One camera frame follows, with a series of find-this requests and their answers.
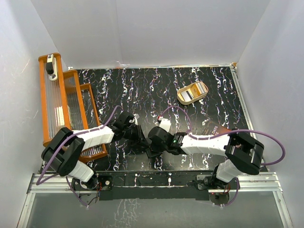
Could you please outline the blue credit card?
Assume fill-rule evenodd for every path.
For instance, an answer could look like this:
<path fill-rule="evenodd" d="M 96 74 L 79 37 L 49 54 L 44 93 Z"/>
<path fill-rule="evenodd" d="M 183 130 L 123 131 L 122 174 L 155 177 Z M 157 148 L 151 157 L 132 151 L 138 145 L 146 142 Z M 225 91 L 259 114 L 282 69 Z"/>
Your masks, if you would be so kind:
<path fill-rule="evenodd" d="M 149 159 L 158 157 L 158 156 L 162 155 L 162 153 L 163 153 L 162 151 L 160 151 L 160 152 L 159 151 L 155 151 L 152 148 L 146 149 L 146 154 L 147 154 L 147 157 Z"/>

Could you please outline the white magnetic stripe card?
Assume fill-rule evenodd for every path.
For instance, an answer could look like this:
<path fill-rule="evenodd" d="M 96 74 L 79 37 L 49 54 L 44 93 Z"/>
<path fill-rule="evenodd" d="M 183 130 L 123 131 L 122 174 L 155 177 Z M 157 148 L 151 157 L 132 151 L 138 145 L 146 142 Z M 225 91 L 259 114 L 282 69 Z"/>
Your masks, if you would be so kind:
<path fill-rule="evenodd" d="M 188 90 L 181 92 L 181 96 L 185 102 L 189 102 L 193 99 L 192 94 Z"/>

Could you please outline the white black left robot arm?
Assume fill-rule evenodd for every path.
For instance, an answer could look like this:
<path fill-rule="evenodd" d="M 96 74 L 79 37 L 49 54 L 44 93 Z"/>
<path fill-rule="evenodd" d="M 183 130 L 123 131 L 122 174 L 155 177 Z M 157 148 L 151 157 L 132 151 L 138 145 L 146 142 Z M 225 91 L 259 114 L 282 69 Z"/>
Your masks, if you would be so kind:
<path fill-rule="evenodd" d="M 99 127 L 81 131 L 61 128 L 44 149 L 41 158 L 47 163 L 46 169 L 52 168 L 61 177 L 78 179 L 92 190 L 97 186 L 98 178 L 92 168 L 79 160 L 82 152 L 121 139 L 129 140 L 134 146 L 148 147 L 137 118 L 127 111 Z"/>

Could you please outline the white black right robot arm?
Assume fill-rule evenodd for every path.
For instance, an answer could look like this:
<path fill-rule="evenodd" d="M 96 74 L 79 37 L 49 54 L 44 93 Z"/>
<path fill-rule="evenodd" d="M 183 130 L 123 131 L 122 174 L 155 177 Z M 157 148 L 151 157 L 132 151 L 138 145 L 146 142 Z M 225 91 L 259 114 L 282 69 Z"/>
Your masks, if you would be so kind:
<path fill-rule="evenodd" d="M 224 135 L 170 134 L 161 127 L 154 127 L 148 134 L 153 154 L 168 152 L 180 154 L 220 155 L 226 160 L 214 168 L 213 174 L 201 180 L 197 186 L 204 189 L 224 188 L 235 177 L 245 173 L 258 175 L 262 163 L 264 145 L 245 132 L 231 131 Z"/>

